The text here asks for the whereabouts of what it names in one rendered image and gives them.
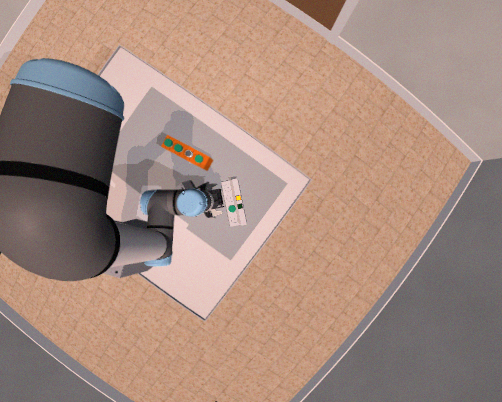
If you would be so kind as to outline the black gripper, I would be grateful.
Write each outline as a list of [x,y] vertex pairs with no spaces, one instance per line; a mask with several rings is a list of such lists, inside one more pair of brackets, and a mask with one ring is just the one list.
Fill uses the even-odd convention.
[[[204,187],[203,187],[203,185],[204,185]],[[216,210],[218,208],[217,206],[219,206],[221,204],[223,205],[221,189],[212,190],[216,186],[218,186],[218,184],[209,184],[209,182],[206,182],[206,183],[202,184],[200,187],[201,190],[206,190],[206,191],[210,192],[213,196],[213,199],[216,198],[216,202],[214,202],[214,203],[217,203],[217,204],[213,204],[213,207],[209,211],[205,212],[206,217],[208,217],[208,218],[213,217],[212,219],[215,219],[216,218],[215,216],[223,213],[222,211]],[[220,192],[220,195],[219,195],[219,192]],[[217,196],[218,196],[218,198],[217,198]],[[224,207],[222,205],[219,208]]]

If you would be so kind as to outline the orange test tube rack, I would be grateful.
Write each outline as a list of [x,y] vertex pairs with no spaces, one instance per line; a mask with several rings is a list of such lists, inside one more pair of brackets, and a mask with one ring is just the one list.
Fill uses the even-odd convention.
[[[161,147],[163,147],[163,148],[167,149],[168,151],[170,151],[170,152],[172,152],[172,153],[174,153],[174,154],[176,154],[176,155],[184,158],[185,160],[187,160],[187,161],[189,161],[189,162],[197,165],[198,167],[200,167],[200,168],[208,171],[209,167],[211,166],[211,164],[213,162],[213,159],[211,159],[209,156],[207,156],[207,155],[205,155],[205,154],[203,154],[203,153],[201,153],[201,152],[193,149],[192,147],[190,147],[190,146],[188,146],[188,145],[186,145],[186,144],[184,144],[184,143],[182,143],[182,142],[174,139],[173,137],[171,137],[169,135],[167,135],[165,139],[167,139],[167,138],[169,138],[169,139],[171,139],[173,141],[173,146],[172,147],[167,147],[167,146],[165,146],[165,144],[163,142],[163,144],[162,144]],[[177,151],[174,150],[174,146],[176,144],[182,145],[182,147],[183,147],[183,151],[182,152],[177,152]],[[193,152],[193,156],[191,158],[185,156],[185,151],[186,150],[190,150],[190,151]],[[202,163],[197,163],[195,161],[195,156],[196,155],[201,155],[203,157],[204,160],[203,160]]]

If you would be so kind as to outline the grey flat rectangular mat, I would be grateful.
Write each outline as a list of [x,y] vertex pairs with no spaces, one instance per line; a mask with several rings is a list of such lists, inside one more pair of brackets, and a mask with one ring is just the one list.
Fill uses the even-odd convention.
[[[208,171],[161,147],[166,136],[213,159]],[[195,187],[218,184],[223,213],[177,215],[205,243],[232,260],[287,183],[240,148],[151,87],[120,131],[112,172],[142,195],[175,189],[191,180]],[[221,182],[239,181],[247,225],[230,227]]]

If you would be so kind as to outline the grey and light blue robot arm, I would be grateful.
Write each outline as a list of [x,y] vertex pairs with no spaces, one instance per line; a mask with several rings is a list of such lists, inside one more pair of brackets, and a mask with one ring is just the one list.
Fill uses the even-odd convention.
[[10,85],[0,114],[0,252],[59,281],[139,262],[170,265],[174,216],[209,211],[212,194],[148,190],[140,199],[147,229],[115,222],[106,210],[124,121],[120,93],[50,58],[25,62]]

